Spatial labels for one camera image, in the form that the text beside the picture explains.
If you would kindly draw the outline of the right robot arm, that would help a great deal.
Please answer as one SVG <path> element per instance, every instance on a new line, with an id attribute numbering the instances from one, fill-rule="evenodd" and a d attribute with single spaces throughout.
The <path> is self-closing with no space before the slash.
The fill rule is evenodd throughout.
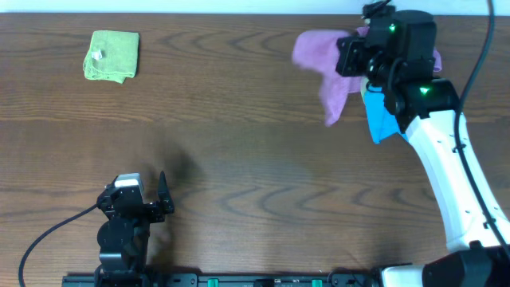
<path id="1" fill-rule="evenodd" d="M 426 170 L 445 227 L 448 254 L 425 265 L 377 268 L 369 286 L 506 286 L 509 221 L 493 196 L 467 132 L 453 84 L 434 74 L 431 14 L 388 2 L 363 9 L 369 29 L 337 41 L 337 73 L 366 77 L 382 93 Z"/>

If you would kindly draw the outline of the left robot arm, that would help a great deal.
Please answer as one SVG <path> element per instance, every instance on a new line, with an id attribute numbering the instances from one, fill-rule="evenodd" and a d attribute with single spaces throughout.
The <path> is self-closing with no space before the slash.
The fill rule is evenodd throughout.
<path id="1" fill-rule="evenodd" d="M 97 233 L 100 266 L 95 286 L 151 286 L 154 275 L 147 270 L 150 225 L 164 222 L 175 212 L 164 172 L 159 174 L 159 199 L 143 201 L 140 174 L 116 176 L 98 196 L 98 208 L 108 218 Z"/>

